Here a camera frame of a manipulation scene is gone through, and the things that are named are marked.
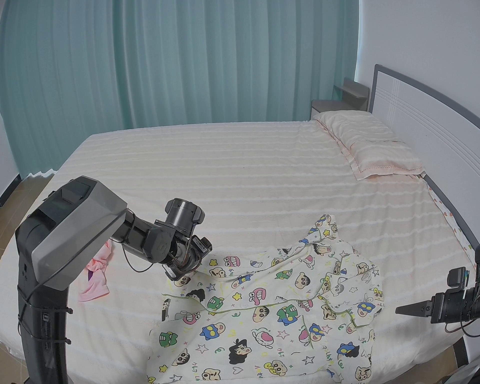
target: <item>curtain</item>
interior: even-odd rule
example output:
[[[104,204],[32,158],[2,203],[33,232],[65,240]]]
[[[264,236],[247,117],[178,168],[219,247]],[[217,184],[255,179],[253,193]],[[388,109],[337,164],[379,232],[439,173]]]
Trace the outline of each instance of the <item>curtain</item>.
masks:
[[[22,176],[94,133],[307,120],[354,77],[354,0],[7,0],[0,111]]]

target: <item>pink garment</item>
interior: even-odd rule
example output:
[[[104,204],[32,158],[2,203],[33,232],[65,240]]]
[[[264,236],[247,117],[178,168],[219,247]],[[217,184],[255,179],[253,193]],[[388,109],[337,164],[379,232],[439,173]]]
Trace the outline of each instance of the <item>pink garment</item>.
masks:
[[[109,239],[87,264],[86,269],[88,269],[88,274],[91,277],[88,279],[88,287],[78,294],[78,301],[89,301],[110,293],[105,278],[105,270],[111,253],[112,240]]]

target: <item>striped bed sheet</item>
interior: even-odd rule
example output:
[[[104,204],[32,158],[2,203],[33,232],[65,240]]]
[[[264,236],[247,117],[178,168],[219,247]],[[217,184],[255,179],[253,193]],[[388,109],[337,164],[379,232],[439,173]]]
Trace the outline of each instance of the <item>striped bed sheet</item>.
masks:
[[[165,218],[168,200],[193,201],[206,213],[195,233],[209,238],[220,259],[286,246],[321,214],[334,214],[340,237],[377,263],[383,278],[385,309],[374,322],[372,383],[430,360],[461,337],[427,319],[395,315],[398,305],[445,291],[451,268],[465,265],[473,272],[426,183],[404,175],[357,181],[317,121],[197,124],[93,135],[29,212],[80,175],[100,180],[137,216],[152,222]],[[146,265],[130,260],[137,269]],[[16,331],[17,271],[12,239],[0,259],[0,341],[22,357]],[[106,276],[110,294],[90,302],[76,300],[87,282],[85,271],[71,284],[69,375],[76,384],[145,383],[148,334],[161,319],[166,277],[161,266],[133,272],[119,246]]]

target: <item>black baseboard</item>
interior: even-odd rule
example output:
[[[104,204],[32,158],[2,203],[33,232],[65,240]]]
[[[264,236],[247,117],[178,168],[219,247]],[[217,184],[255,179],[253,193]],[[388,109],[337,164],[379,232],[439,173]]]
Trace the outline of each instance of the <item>black baseboard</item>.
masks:
[[[460,368],[462,365],[467,365],[467,348],[465,347],[465,341],[463,337],[453,344],[453,350],[455,352],[456,366]]]
[[[2,196],[0,196],[0,207],[3,207],[5,205],[5,203],[7,202],[7,199],[10,197],[10,195],[15,190],[15,188],[18,187],[18,184],[20,184],[21,181],[22,181],[22,178],[20,177],[20,175],[17,175],[17,177],[13,179],[13,181],[7,187],[5,192],[2,193]]]

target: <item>cartoon print shirt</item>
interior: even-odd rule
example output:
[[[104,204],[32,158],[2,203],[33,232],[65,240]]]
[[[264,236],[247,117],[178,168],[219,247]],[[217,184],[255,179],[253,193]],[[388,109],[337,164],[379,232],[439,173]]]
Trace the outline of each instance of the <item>cartoon print shirt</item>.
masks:
[[[380,273],[338,238],[333,216],[288,248],[211,254],[164,292],[164,322],[150,334],[152,383],[306,374],[370,380]]]

